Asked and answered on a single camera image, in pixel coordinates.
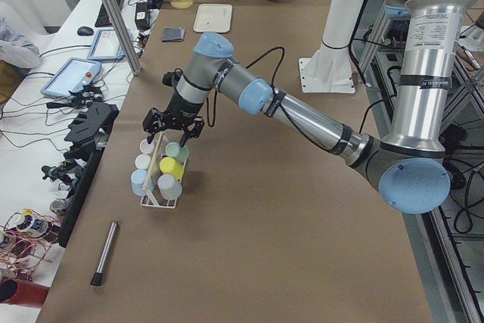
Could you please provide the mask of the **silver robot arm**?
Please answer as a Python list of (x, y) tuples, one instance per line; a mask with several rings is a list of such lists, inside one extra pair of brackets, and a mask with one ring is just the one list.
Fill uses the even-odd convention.
[(451, 190), (439, 137), (462, 18), (476, 1), (387, 0), (391, 7), (406, 8), (410, 22), (398, 87), (390, 98), (393, 110), (385, 112), (379, 102), (368, 108), (377, 136), (356, 132), (254, 76), (217, 33), (199, 38), (185, 71), (172, 82), (167, 108), (149, 110), (143, 129), (150, 138), (167, 129), (196, 138), (204, 125), (200, 109), (217, 91), (247, 113), (287, 123), (323, 151), (342, 157), (394, 209), (427, 213)]

